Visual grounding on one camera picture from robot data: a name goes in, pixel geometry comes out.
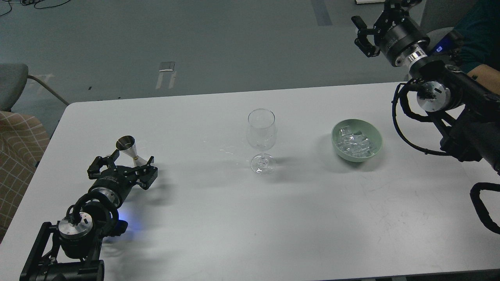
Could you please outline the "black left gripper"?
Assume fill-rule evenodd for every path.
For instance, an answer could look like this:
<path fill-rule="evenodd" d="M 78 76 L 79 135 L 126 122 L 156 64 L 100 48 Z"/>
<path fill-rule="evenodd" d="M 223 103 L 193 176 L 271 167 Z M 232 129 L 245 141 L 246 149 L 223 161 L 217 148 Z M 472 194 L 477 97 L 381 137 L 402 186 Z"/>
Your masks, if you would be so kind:
<path fill-rule="evenodd" d="M 119 151 L 114 151 L 105 157 L 97 156 L 87 169 L 89 179 L 95 180 L 89 193 L 100 192 L 115 207 L 122 206 L 134 186 L 148 190 L 158 176 L 158 168 L 152 165 L 154 156 L 148 160 L 137 156 L 133 158 L 134 167 L 124 167 L 115 164 L 119 155 Z"/>

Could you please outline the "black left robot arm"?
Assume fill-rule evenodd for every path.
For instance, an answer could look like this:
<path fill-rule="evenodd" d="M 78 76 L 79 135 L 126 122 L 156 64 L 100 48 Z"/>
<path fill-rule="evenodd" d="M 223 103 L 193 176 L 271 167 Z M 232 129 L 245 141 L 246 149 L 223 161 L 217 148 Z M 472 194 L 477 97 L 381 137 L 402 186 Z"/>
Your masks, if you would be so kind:
<path fill-rule="evenodd" d="M 120 219 L 119 208 L 134 186 L 148 190 L 158 176 L 153 156 L 125 167 L 115 164 L 119 155 L 115 150 L 96 157 L 87 170 L 94 181 L 87 193 L 56 224 L 42 224 L 20 273 L 21 281 L 104 280 L 102 241 L 119 237 L 128 226 Z"/>

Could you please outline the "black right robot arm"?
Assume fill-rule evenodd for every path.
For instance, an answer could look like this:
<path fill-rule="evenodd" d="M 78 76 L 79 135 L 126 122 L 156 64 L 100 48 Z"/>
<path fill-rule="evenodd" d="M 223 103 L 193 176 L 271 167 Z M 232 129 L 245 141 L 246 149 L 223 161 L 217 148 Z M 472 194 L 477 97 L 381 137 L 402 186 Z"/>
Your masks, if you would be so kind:
<path fill-rule="evenodd" d="M 392 120 L 400 138 L 427 155 L 451 156 L 460 162 L 485 160 L 499 173 L 499 95 L 462 71 L 464 36 L 455 25 L 475 0 L 444 1 L 432 12 L 434 23 L 418 25 L 410 10 L 418 0 L 386 0 L 372 27 L 360 16 L 355 45 L 366 57 L 383 54 L 394 67 L 403 66 L 409 81 L 393 95 Z M 442 135 L 440 150 L 410 142 L 396 118 L 396 107 L 409 118 L 432 123 Z"/>

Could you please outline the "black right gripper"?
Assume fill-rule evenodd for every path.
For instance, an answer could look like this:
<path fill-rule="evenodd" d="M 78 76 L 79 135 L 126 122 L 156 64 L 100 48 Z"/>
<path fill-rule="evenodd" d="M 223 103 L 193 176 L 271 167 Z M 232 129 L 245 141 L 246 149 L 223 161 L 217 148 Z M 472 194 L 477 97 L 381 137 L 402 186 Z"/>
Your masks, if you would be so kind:
<path fill-rule="evenodd" d="M 385 0 L 384 11 L 373 28 L 368 28 L 360 16 L 352 16 L 351 21 L 357 28 L 355 45 L 366 57 L 377 57 L 380 51 L 392 66 L 401 66 L 401 55 L 414 50 L 414 45 L 425 49 L 430 38 L 423 33 L 417 23 L 409 17 L 412 7 L 422 0 Z M 373 45 L 368 36 L 374 37 Z"/>

